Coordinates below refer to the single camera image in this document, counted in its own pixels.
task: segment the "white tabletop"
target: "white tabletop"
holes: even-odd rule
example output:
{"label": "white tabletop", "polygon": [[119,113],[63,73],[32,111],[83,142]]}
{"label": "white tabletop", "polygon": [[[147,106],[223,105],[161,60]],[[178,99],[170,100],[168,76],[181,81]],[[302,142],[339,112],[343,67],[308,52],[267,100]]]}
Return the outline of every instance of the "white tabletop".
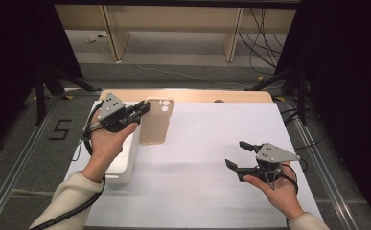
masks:
{"label": "white tabletop", "polygon": [[[241,183],[224,159],[239,167],[257,165],[253,145],[271,143],[293,152],[275,103],[175,103],[166,142],[138,146],[128,184],[106,185],[93,205],[87,226],[138,228],[274,228],[285,217],[264,194]],[[84,148],[67,176],[83,169]],[[298,199],[321,218],[298,162]]]}

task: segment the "gray carpet floor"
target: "gray carpet floor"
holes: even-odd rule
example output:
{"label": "gray carpet floor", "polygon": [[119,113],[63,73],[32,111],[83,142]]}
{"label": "gray carpet floor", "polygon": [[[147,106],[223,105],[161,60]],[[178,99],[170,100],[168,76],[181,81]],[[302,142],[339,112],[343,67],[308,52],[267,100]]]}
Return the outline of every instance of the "gray carpet floor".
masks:
{"label": "gray carpet floor", "polygon": [[[114,64],[81,61],[84,81],[101,88],[243,90],[246,86],[258,84],[257,77],[262,76],[252,74],[251,68],[247,65],[149,65],[142,63],[141,67],[158,69],[158,71],[141,69],[135,63]],[[273,69],[264,66],[259,66],[258,68],[261,71],[273,71]],[[77,87],[66,80],[63,80],[62,84],[65,88]],[[278,87],[281,84],[281,81],[276,82],[266,90],[274,97],[282,96],[280,87]],[[0,229],[27,229],[30,223],[49,204],[52,192],[63,180],[73,157],[74,149],[81,137],[81,129],[90,107],[99,97],[97,94],[80,90],[71,91],[69,94],[73,96],[70,99],[60,100],[51,113],[48,125],[45,127],[45,131],[34,149],[34,154],[30,158],[0,215]],[[284,99],[286,99],[284,102],[274,101],[277,103],[280,113],[296,107],[295,96],[288,96]],[[4,149],[0,150],[0,186],[9,175],[13,163],[23,150],[25,143],[27,143],[35,128],[36,106],[34,91],[32,91],[25,104],[26,108],[19,111],[12,126],[7,130],[6,136],[1,140]],[[317,115],[310,97],[307,97],[306,107],[310,108],[305,114],[308,122],[307,128],[315,142],[319,142],[316,144],[316,147],[321,152],[322,158],[327,162],[328,170],[333,176],[344,200],[350,207],[356,224],[359,229],[371,229],[371,209],[346,170],[344,163],[339,161],[333,140],[329,137],[321,118]],[[289,115],[289,112],[282,114],[284,119]],[[52,138],[62,137],[64,134],[54,132],[60,120],[68,120],[68,122],[62,122],[61,127],[69,131],[63,140],[52,140]],[[331,229],[343,230],[345,228],[319,178],[310,157],[309,149],[302,148],[305,147],[305,143],[298,132],[296,123],[300,122],[292,119],[286,124],[286,127],[292,144],[297,149],[296,153],[301,155],[307,162],[302,162],[302,167],[306,168],[305,176],[313,192],[316,204],[325,222]]]}

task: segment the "person's right arm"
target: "person's right arm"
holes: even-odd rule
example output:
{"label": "person's right arm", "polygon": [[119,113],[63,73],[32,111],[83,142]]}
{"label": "person's right arm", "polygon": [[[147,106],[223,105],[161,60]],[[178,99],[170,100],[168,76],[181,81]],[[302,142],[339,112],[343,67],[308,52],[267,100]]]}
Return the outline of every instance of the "person's right arm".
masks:
{"label": "person's right arm", "polygon": [[[294,179],[294,173],[289,167],[283,166],[283,174]],[[328,226],[311,213],[304,212],[296,197],[295,186],[286,178],[280,177],[272,189],[261,179],[246,175],[244,181],[259,188],[267,196],[268,201],[278,209],[288,220],[291,230],[328,230]]]}

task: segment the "beige phone case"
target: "beige phone case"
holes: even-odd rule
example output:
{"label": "beige phone case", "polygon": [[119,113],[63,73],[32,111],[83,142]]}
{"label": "beige phone case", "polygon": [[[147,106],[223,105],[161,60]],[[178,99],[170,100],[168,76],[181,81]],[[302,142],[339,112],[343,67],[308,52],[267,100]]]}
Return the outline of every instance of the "beige phone case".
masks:
{"label": "beige phone case", "polygon": [[140,144],[162,144],[167,136],[174,100],[149,97],[145,99],[145,103],[150,103],[150,111],[144,114],[141,120]]}

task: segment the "floor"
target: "floor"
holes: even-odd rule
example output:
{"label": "floor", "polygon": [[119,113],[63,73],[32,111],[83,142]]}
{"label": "floor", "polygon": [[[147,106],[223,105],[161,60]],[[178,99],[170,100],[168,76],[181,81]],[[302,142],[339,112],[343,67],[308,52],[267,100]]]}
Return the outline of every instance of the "floor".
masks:
{"label": "floor", "polygon": [[[132,33],[123,60],[116,63],[107,37],[97,37],[101,33],[67,31],[84,80],[102,88],[244,90],[259,83],[258,77],[270,77],[274,70],[261,59],[250,58],[250,50],[241,38],[233,62],[226,62],[220,35],[203,33]],[[91,35],[96,37],[96,41],[88,43],[86,39]],[[251,44],[245,34],[243,38]],[[281,52],[285,38],[284,35],[268,36],[267,42],[271,49]],[[259,44],[265,45],[262,39],[259,39]],[[271,54],[269,59],[266,50],[257,48],[257,51],[270,63],[272,59],[276,65],[277,53],[275,57]],[[14,185],[14,189],[0,203],[0,229],[26,229],[48,204],[53,190],[68,169],[76,140],[80,138],[81,124],[85,120],[85,113],[77,111],[88,111],[91,102],[99,95],[73,90],[76,86],[68,81],[63,84],[72,90],[68,94],[73,99],[47,99],[52,117],[46,126],[40,127],[44,131],[37,130],[35,126],[35,92],[32,92],[26,100],[26,108],[20,111],[2,140],[4,149],[0,150],[0,188],[8,182]],[[306,100],[308,110],[305,118],[308,124],[303,126],[288,112],[296,108],[296,96],[283,97],[281,85],[281,81],[275,82],[265,90],[274,97],[286,120],[296,153],[305,159],[301,165],[306,169],[305,175],[324,221],[334,230],[371,229],[371,209],[344,163],[339,161],[333,140],[316,114],[311,98]],[[56,135],[52,128],[59,125],[62,119],[71,120],[68,125],[71,131],[66,141],[48,141]],[[30,139],[33,133],[38,135],[37,142]],[[20,152],[25,151],[31,151],[32,154],[24,159],[27,164],[22,167],[21,174],[17,178],[9,176]]]}

